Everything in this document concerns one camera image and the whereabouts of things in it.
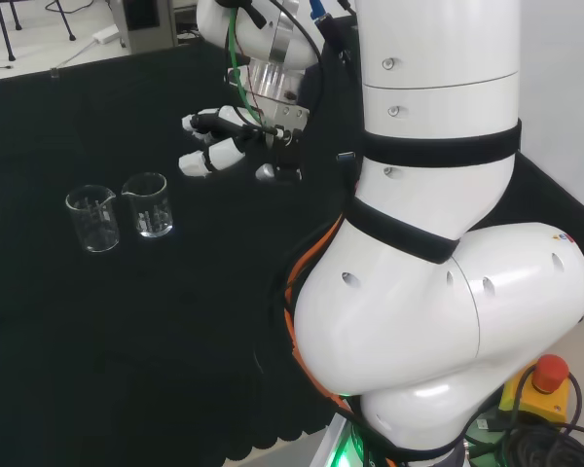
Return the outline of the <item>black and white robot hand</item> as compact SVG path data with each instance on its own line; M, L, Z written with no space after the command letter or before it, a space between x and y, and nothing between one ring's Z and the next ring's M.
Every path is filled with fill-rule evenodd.
M188 177L208 177L230 169L246 159L249 148L258 145L272 152L256 169L261 181L294 183L302 180L299 143L309 111L291 104L277 104L270 120L257 109L225 105L189 114L181 119L183 130L201 148L179 158L178 166Z

